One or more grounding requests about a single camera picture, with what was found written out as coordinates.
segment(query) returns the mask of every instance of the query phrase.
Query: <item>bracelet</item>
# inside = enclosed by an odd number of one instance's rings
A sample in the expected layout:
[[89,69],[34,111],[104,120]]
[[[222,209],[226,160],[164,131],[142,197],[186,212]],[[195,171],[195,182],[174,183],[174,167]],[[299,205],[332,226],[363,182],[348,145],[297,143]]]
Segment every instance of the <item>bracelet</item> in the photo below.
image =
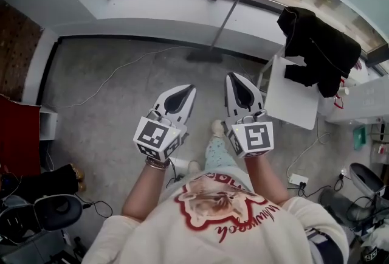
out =
[[153,158],[146,158],[146,165],[158,170],[166,170],[170,165],[170,159],[167,159],[165,162],[154,160]]

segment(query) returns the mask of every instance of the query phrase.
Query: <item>shoe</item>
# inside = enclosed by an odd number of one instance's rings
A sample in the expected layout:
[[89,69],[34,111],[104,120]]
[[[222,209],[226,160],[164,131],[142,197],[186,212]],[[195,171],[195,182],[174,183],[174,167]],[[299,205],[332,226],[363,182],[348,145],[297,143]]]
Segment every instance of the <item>shoe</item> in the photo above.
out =
[[78,182],[78,192],[83,193],[86,190],[86,184],[84,182]]
[[212,133],[216,137],[223,137],[224,135],[224,128],[221,124],[221,120],[216,119],[214,122],[212,122]]
[[189,164],[188,164],[188,173],[187,174],[197,173],[197,172],[200,172],[200,171],[201,171],[201,167],[200,167],[200,164],[197,161],[192,160],[191,162],[189,162]]
[[77,181],[82,181],[85,177],[84,171],[76,167],[74,164],[71,164],[73,171],[75,172],[75,178]]

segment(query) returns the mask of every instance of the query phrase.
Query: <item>red cloth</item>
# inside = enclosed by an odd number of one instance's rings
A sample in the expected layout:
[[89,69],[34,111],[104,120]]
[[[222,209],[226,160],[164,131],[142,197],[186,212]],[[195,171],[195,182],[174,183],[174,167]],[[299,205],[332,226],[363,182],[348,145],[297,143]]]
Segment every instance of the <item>red cloth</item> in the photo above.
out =
[[39,106],[12,102],[0,95],[0,172],[39,175]]

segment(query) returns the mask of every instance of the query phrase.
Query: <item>white sweatshirt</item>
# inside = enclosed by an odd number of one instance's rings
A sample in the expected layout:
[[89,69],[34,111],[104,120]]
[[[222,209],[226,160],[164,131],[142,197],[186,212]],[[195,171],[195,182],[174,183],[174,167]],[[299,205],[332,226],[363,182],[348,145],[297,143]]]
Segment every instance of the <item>white sweatshirt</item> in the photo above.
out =
[[253,193],[240,169],[231,170],[240,172],[202,172],[175,183],[143,223],[108,218],[83,264],[318,263],[312,231],[339,247],[334,263],[347,262],[346,235],[321,205],[296,197],[277,206]]

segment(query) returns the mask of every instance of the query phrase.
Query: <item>power strip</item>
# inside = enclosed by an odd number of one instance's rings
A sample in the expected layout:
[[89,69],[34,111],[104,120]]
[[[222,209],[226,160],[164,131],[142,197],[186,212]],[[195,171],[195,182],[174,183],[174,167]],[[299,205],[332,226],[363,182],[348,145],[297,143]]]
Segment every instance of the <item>power strip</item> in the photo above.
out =
[[300,183],[305,183],[305,185],[308,184],[308,178],[302,175],[298,175],[293,173],[291,177],[289,178],[289,183],[300,186]]

